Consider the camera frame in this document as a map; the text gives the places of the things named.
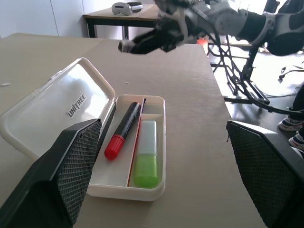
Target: red marker cap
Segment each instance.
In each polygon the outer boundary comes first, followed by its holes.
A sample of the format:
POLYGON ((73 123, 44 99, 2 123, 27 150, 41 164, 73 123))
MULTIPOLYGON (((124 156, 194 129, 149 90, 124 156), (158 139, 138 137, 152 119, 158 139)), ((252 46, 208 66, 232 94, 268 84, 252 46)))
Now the red marker cap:
POLYGON ((124 145, 124 138, 118 134, 113 135, 108 146, 104 151, 104 155, 109 160, 114 160, 124 145))

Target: wooden table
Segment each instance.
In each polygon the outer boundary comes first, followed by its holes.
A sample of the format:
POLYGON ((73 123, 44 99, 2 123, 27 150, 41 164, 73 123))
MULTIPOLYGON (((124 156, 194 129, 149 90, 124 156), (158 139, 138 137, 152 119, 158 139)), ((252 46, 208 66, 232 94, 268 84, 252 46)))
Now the wooden table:
POLYGON ((89 37, 96 38, 96 25, 112 25, 123 27, 123 38, 129 38, 128 27, 144 27, 153 28, 158 17, 158 7, 156 5, 144 4, 143 10, 138 13, 133 13, 130 16, 122 14, 114 15, 112 9, 104 9, 101 11, 85 14, 85 20, 89 29, 89 37))
MULTIPOLYGON (((18 34, 0 40, 0 114, 79 57, 121 94, 166 101, 166 189, 154 202, 86 196, 75 228, 264 228, 227 143, 228 110, 203 47, 123 54, 117 40, 18 34)), ((33 163, 0 137, 0 205, 33 163)))

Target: sneaker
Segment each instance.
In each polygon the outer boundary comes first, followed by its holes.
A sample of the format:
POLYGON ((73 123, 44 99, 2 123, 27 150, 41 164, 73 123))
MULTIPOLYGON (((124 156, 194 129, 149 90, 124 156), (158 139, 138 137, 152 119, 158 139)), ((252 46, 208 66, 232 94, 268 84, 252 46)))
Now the sneaker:
POLYGON ((304 124, 302 120, 293 120, 289 116, 286 116, 284 120, 282 120, 278 127, 286 132, 294 132, 299 131, 304 124))
POLYGON ((297 132, 297 134, 288 140, 289 145, 304 151, 304 138, 297 132))

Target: white device on table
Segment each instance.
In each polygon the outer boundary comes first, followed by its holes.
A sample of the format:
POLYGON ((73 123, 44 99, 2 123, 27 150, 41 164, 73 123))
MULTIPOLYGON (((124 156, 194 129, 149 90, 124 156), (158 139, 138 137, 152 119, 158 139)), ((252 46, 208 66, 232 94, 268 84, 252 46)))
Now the white device on table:
POLYGON ((119 13, 130 16, 133 12, 140 12, 143 9, 143 4, 141 2, 118 2, 112 6, 112 12, 114 15, 119 13))

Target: table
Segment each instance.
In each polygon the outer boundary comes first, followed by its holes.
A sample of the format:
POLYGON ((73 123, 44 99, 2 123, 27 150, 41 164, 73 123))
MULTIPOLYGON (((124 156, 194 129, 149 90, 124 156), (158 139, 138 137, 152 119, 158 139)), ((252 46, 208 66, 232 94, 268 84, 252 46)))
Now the table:
MULTIPOLYGON (((0 41, 0 84, 11 83, 0 87, 0 113, 79 57, 92 62, 116 96, 159 95, 166 101, 164 194, 154 202, 87 195, 74 227, 264 228, 226 142, 230 116, 203 47, 137 56, 117 46, 117 40, 24 34, 0 41)), ((2 205, 33 161, 2 138, 0 147, 2 205)))
POLYGON ((112 9, 104 9, 93 13, 85 14, 85 20, 89 29, 89 37, 96 38, 95 25, 112 25, 123 27, 123 38, 129 38, 128 27, 153 28, 158 17, 158 7, 156 5, 144 4, 143 10, 133 13, 130 16, 122 14, 114 15, 112 9))

